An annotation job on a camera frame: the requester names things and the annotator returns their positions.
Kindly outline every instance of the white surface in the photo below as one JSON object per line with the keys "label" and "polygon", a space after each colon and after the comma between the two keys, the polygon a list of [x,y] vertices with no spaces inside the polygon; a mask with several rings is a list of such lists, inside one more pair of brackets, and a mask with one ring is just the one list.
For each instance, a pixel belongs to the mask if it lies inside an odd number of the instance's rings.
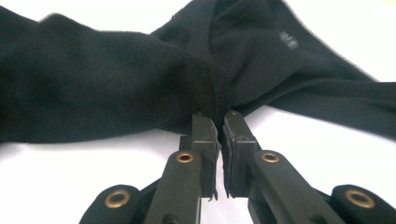
{"label": "white surface", "polygon": [[[51,12],[100,30],[149,33],[189,1],[0,1],[25,17]],[[337,52],[380,81],[396,81],[396,6],[385,1],[289,0],[295,13]],[[328,194],[354,184],[396,207],[396,142],[263,106],[246,117],[263,148],[282,153]],[[72,224],[103,189],[142,189],[159,178],[179,136],[159,130],[59,145],[0,145],[0,223]],[[203,224],[251,223],[246,199],[226,199],[218,162],[219,200],[203,200]]]}

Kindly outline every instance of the black fabric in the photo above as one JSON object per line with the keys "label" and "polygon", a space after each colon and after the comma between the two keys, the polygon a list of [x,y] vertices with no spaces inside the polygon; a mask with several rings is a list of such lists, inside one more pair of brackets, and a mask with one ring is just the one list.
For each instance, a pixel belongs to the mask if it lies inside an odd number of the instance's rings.
{"label": "black fabric", "polygon": [[334,55],[279,0],[194,0],[150,35],[3,7],[0,21],[0,142],[176,130],[196,110],[219,128],[261,105],[396,137],[396,83]]}

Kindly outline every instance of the clamp jaw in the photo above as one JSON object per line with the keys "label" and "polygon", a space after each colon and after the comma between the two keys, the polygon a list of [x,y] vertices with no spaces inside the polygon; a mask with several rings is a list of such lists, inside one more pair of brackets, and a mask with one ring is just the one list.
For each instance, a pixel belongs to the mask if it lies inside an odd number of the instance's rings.
{"label": "clamp jaw", "polygon": [[220,146],[226,192],[248,198],[255,224],[396,223],[396,210],[367,189],[338,186],[331,196],[313,189],[284,156],[262,150],[243,117],[230,110],[222,136],[209,118],[192,115],[191,136],[180,138],[161,179],[142,190],[104,190],[80,224],[200,223],[201,198],[217,199]]}

